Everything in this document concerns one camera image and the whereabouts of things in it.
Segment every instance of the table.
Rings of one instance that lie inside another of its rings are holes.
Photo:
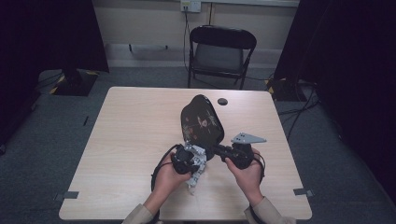
[[[183,143],[180,112],[191,99],[205,95],[224,128],[223,145],[238,133],[267,139],[254,144],[266,161],[261,188],[283,216],[309,219],[312,212],[271,95],[266,91],[220,91],[113,87],[108,91],[81,157],[60,218],[124,219],[150,194],[151,174],[174,144]],[[217,100],[226,98],[227,105]],[[248,200],[219,157],[206,164],[194,195],[182,184],[163,205],[162,220],[245,220]]]

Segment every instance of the black curtain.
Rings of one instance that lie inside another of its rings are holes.
[[[41,72],[65,67],[108,72],[91,0],[2,0],[0,45],[0,144]]]
[[[320,100],[337,121],[343,140],[394,202],[395,12],[395,1],[301,0],[275,75],[318,83]]]

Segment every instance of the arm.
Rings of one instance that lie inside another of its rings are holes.
[[[139,204],[134,211],[125,218],[122,222],[123,224],[137,224],[151,221],[169,195],[175,191],[182,182],[191,178],[190,173],[179,175],[175,171],[172,163],[169,163],[171,162],[172,155],[174,155],[174,153],[170,153],[163,160],[164,166],[160,169],[155,178],[154,190],[150,193],[143,205]]]
[[[255,154],[260,154],[258,150],[253,148]],[[291,224],[296,220],[290,217],[282,217],[271,202],[262,195],[260,190],[260,176],[262,168],[253,161],[247,169],[239,170],[230,159],[225,160],[228,169],[235,176],[236,183],[244,192],[248,202],[253,207],[257,217],[268,224]],[[256,223],[249,209],[245,211],[249,223]]]

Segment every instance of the black folding chair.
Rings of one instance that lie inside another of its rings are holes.
[[[256,44],[256,37],[246,30],[213,25],[194,28],[190,33],[188,88],[191,75],[201,74],[235,78],[234,84],[241,79],[242,90]]]

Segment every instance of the wall outlet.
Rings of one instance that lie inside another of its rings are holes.
[[[201,12],[201,2],[200,1],[180,1],[180,10],[182,12]]]

